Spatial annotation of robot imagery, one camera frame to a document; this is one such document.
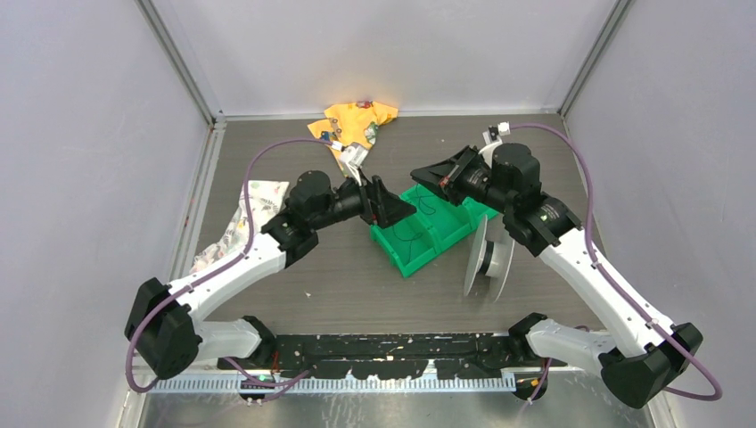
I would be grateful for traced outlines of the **clear plastic cable spool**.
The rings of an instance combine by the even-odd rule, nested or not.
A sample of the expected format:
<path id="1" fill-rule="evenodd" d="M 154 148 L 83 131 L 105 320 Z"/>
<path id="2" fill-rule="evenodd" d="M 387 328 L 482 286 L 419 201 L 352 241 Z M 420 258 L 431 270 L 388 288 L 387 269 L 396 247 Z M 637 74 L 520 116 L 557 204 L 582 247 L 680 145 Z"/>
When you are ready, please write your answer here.
<path id="1" fill-rule="evenodd" d="M 488 223 L 489 217 L 484 215 L 473 238 L 465 270 L 463 295 L 469 295 L 478 276 L 485 276 L 489 279 L 488 297 L 491 301 L 496 302 L 499 300 L 509 276 L 515 242 L 506 231 L 497 239 L 488 239 Z"/>

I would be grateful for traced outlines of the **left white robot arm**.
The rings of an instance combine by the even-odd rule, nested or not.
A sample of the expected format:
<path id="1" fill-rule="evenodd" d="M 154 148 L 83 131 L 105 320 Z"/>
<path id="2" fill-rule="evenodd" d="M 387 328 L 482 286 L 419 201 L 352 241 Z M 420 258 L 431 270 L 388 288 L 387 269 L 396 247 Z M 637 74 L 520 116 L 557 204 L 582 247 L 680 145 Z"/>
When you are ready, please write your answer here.
<path id="1" fill-rule="evenodd" d="M 275 337 L 257 318 L 210 322 L 208 316 L 248 286 L 306 256 L 318 244 L 318 230 L 350 218 L 390 228 L 415 212 L 378 176 L 348 178 L 333 188 L 324 172 L 307 171 L 250 245 L 169 284 L 152 278 L 139 287 L 125 329 L 131 351 L 160 380 L 216 358 L 240 358 L 253 369 L 264 368 L 272 361 Z"/>

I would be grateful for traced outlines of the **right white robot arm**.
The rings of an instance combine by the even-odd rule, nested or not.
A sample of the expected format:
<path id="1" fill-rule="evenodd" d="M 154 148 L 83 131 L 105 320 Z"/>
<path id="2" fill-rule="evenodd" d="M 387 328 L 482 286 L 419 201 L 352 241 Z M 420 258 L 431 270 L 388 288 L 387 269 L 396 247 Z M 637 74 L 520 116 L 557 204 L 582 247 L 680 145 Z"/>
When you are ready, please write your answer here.
<path id="1" fill-rule="evenodd" d="M 514 362 L 531 366 L 552 358 L 578 367 L 632 408 L 644 407 L 685 372 L 701 332 L 675 324 L 617 273 L 578 217 L 542 191 L 540 164 L 528 146 L 501 144 L 490 157 L 466 146 L 410 176 L 453 205 L 471 198 L 500 213 L 508 235 L 561 276 L 606 329 L 589 333 L 532 313 L 509 330 Z"/>

